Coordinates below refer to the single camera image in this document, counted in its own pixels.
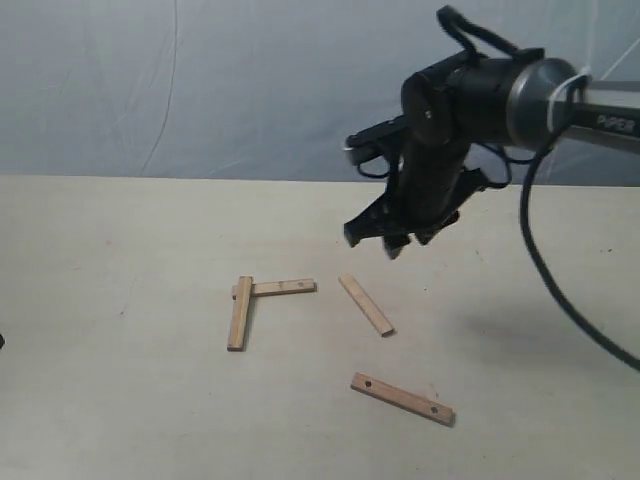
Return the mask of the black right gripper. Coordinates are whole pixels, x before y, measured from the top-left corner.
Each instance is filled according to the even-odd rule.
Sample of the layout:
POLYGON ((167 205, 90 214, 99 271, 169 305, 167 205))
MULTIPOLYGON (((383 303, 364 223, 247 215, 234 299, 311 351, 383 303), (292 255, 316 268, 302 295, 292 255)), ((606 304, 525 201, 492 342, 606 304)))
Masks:
POLYGON ((483 188, 484 175, 468 171, 464 162, 471 144, 451 141, 426 146, 408 139, 392 154, 392 171, 383 194, 344 225, 350 247, 380 238, 390 260, 395 260, 415 238, 428 244, 459 218, 459 207, 483 188))

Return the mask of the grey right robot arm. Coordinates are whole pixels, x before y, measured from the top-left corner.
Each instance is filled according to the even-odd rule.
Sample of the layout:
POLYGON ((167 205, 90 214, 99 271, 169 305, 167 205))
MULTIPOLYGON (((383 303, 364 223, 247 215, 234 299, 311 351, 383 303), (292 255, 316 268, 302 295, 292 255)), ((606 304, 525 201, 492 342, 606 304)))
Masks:
POLYGON ((564 138, 639 150, 639 85, 592 81, 565 60, 475 59, 460 52, 414 73, 401 89, 401 115, 349 136, 355 167, 382 157, 383 194, 347 222, 350 246, 380 237, 390 258, 412 240, 428 244, 455 223, 474 193, 498 188, 464 162, 472 145, 539 151, 564 138))

